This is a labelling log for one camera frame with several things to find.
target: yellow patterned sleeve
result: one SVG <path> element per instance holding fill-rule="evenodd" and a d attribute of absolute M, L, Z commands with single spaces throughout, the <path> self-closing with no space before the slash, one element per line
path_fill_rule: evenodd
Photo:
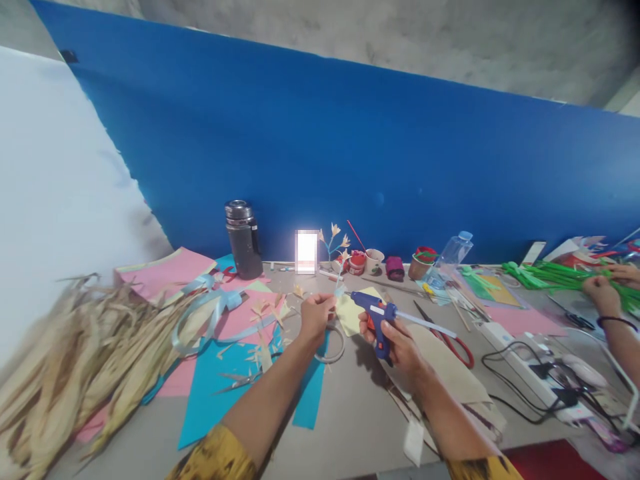
<path fill-rule="evenodd" d="M 173 468 L 166 480 L 249 480 L 255 465 L 245 448 L 224 425 L 216 425 Z"/>
<path fill-rule="evenodd" d="M 451 480 L 522 480 L 506 457 L 480 460 L 447 460 Z"/>

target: black cable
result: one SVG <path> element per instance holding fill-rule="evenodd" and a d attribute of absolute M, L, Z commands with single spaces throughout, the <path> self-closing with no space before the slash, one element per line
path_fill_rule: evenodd
<path fill-rule="evenodd" d="M 533 348 L 531 348 L 530 345 L 528 345 L 528 344 L 526 344 L 526 343 L 524 343 L 522 341 L 512 342 L 512 343 L 508 344 L 506 346 L 506 348 L 504 348 L 502 350 L 498 350 L 498 351 L 495 351 L 495 352 L 488 353 L 488 354 L 482 356 L 482 358 L 480 358 L 480 362 L 482 362 L 482 364 L 487 368 L 487 370 L 492 372 L 496 377 L 500 378 L 500 380 L 502 380 L 518 396 L 518 398 L 520 398 L 520 400 L 522 400 L 526 404 L 528 404 L 528 406 L 530 406 L 530 408 L 532 408 L 534 410 L 538 410 L 542 415 L 537 420 L 532 420 L 532 419 L 528 418 L 526 415 L 524 415 L 522 412 L 520 412 L 520 410 L 518 410 L 516 407 L 514 407 L 512 404 L 510 404 L 506 400 L 504 400 L 504 399 L 502 399 L 500 397 L 497 397 L 495 395 L 489 395 L 489 397 L 494 399 L 494 400 L 498 400 L 499 402 L 503 403 L 504 405 L 506 405 L 508 408 L 510 408 L 511 410 L 516 412 L 520 417 L 522 417 L 524 420 L 528 421 L 532 425 L 540 425 L 540 424 L 542 424 L 542 422 L 548 420 L 548 418 L 550 418 L 550 416 L 552 416 L 552 414 L 554 414 L 555 412 L 558 412 L 558 411 L 563 410 L 564 408 L 566 408 L 566 407 L 556 408 L 558 406 L 558 404 L 561 402 L 560 398 L 559 397 L 556 398 L 556 400 L 553 402 L 553 404 L 549 408 L 540 408 L 537 405 L 534 405 L 528 398 L 526 398 L 526 396 L 520 391 L 520 389 L 518 387 L 516 387 L 508 378 L 506 378 L 500 372 L 494 370 L 493 368 L 491 368 L 490 366 L 487 365 L 488 361 L 504 361 L 504 360 L 506 360 L 504 357 L 501 357 L 499 359 L 492 359 L 490 357 L 495 356 L 495 355 L 501 355 L 502 353 L 506 352 L 507 350 L 510 350 L 514 345 L 518 345 L 518 344 L 524 345 L 526 348 L 528 348 L 530 350 L 530 352 L 533 354 L 533 356 L 535 357 L 535 359 L 538 360 L 538 364 L 540 364 L 540 365 L 543 364 L 542 360 L 540 360 L 540 357 L 538 356 L 538 354 L 536 354 L 535 350 L 533 350 Z"/>

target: scissors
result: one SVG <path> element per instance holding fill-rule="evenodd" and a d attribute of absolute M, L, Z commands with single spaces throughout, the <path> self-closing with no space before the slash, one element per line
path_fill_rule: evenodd
<path fill-rule="evenodd" d="M 282 352 L 276 352 L 271 354 L 271 358 L 276 358 L 282 355 Z M 217 392 L 213 392 L 212 395 L 218 395 L 220 393 L 228 392 L 231 390 L 235 390 L 236 388 L 244 387 L 245 385 L 252 385 L 258 380 L 258 377 L 262 376 L 262 366 L 260 366 L 260 370 L 254 373 L 253 375 L 232 375 L 230 373 L 219 373 L 221 377 L 226 377 L 228 379 L 233 380 L 233 383 L 230 384 L 227 388 L 223 388 L 222 390 L 218 390 Z"/>
<path fill-rule="evenodd" d="M 555 298 L 550 295 L 547 295 L 558 307 L 562 308 L 565 311 L 565 317 L 576 327 L 582 328 L 585 330 L 595 330 L 593 324 L 584 317 L 581 317 L 577 313 L 572 312 L 568 308 L 566 308 L 562 303 L 558 302 Z"/>
<path fill-rule="evenodd" d="M 420 315 L 422 315 L 422 318 L 424 318 L 424 320 L 435 323 L 432 320 L 432 318 L 430 318 L 427 315 L 427 313 L 424 310 L 422 310 L 420 305 L 418 305 L 418 302 L 416 302 L 415 300 L 413 302 L 415 303 L 416 308 L 418 308 L 418 312 L 420 312 Z M 460 360 L 466 366 L 466 368 L 468 368 L 469 370 L 473 368 L 473 366 L 475 365 L 475 359 L 473 358 L 473 354 L 471 353 L 471 350 L 469 350 L 469 347 L 467 346 L 467 344 L 464 343 L 462 340 L 460 340 L 460 337 L 454 340 L 458 345 L 460 345 L 462 350 L 464 350 L 467 360 L 464 360 L 464 358 L 462 358 L 462 356 L 460 355 L 456 347 L 453 346 L 450 336 L 440 333 L 437 330 L 432 330 L 432 329 L 429 329 L 429 330 L 432 334 L 436 336 L 436 338 L 438 338 L 438 340 L 444 343 L 447 346 L 447 348 L 451 350 L 456 357 L 458 357 L 458 360 Z"/>

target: red stick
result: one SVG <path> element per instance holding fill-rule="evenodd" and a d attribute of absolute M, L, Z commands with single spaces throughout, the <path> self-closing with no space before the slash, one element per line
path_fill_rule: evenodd
<path fill-rule="evenodd" d="M 358 234 L 355 232 L 355 229 L 353 228 L 353 225 L 351 224 L 351 222 L 349 220 L 347 220 L 347 223 L 349 224 L 349 226 L 351 227 L 351 230 L 353 230 L 353 234 L 355 235 L 355 237 L 358 239 L 358 242 L 360 242 L 360 245 L 362 246 L 362 252 L 364 252 L 364 254 L 367 254 L 367 249 L 365 248 L 365 246 L 362 244 L 362 240 L 360 240 L 360 237 L 358 237 Z"/>

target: pink paper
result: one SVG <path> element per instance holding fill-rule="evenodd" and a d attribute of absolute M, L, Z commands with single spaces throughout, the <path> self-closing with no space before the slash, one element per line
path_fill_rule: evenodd
<path fill-rule="evenodd" d="M 220 322 L 214 332 L 215 338 L 225 340 L 254 326 L 255 322 L 252 322 L 251 319 L 254 318 L 256 314 L 251 310 L 251 308 L 256 306 L 260 300 L 274 304 L 276 297 L 278 296 L 278 294 L 274 292 L 260 292 L 255 290 L 247 290 L 246 294 L 249 298 L 242 302 L 242 305 L 231 312 L 226 312 L 222 318 L 220 318 Z M 275 308 L 276 312 L 280 313 L 280 309 L 284 305 L 284 301 L 285 296 L 283 295 L 282 300 L 280 300 Z M 263 317 L 268 317 L 271 313 L 271 308 L 267 308 L 263 313 Z M 264 337 L 266 344 L 269 344 L 273 338 L 273 330 L 276 325 L 277 322 L 274 322 L 262 330 L 262 336 Z M 254 333 L 244 338 L 242 342 L 260 345 L 260 336 L 257 333 Z"/>
<path fill-rule="evenodd" d="M 535 308 L 528 310 L 506 309 L 500 307 L 485 307 L 493 321 L 502 325 L 507 332 L 514 337 L 524 332 L 541 333 L 542 335 L 554 335 L 566 337 L 567 331 L 560 325 L 545 317 Z"/>
<path fill-rule="evenodd" d="M 89 421 L 82 427 L 76 436 L 75 439 L 81 443 L 88 443 L 94 438 L 102 427 L 105 426 L 107 421 L 107 408 L 108 405 L 105 405 L 102 410 L 99 410 L 94 416 L 92 416 Z"/>
<path fill-rule="evenodd" d="M 176 367 L 173 373 L 158 390 L 158 397 L 188 397 L 195 373 L 196 357 L 189 357 Z"/>
<path fill-rule="evenodd" d="M 180 247 L 163 259 L 120 267 L 115 271 L 124 282 L 136 283 L 133 290 L 156 305 L 163 295 L 167 303 L 176 300 L 186 284 L 210 272 L 215 266 L 214 260 Z"/>
<path fill-rule="evenodd" d="M 250 284 L 252 284 L 253 282 L 255 282 L 256 280 L 261 281 L 262 283 L 264 283 L 265 285 L 268 284 L 271 279 L 268 279 L 265 274 L 263 273 L 262 275 L 260 275 L 258 278 L 253 279 L 253 280 L 241 280 L 240 278 L 236 277 L 233 280 L 231 280 L 228 283 L 223 283 L 221 288 L 224 291 L 231 291 L 231 290 L 240 290 L 240 289 L 245 289 L 247 288 Z"/>

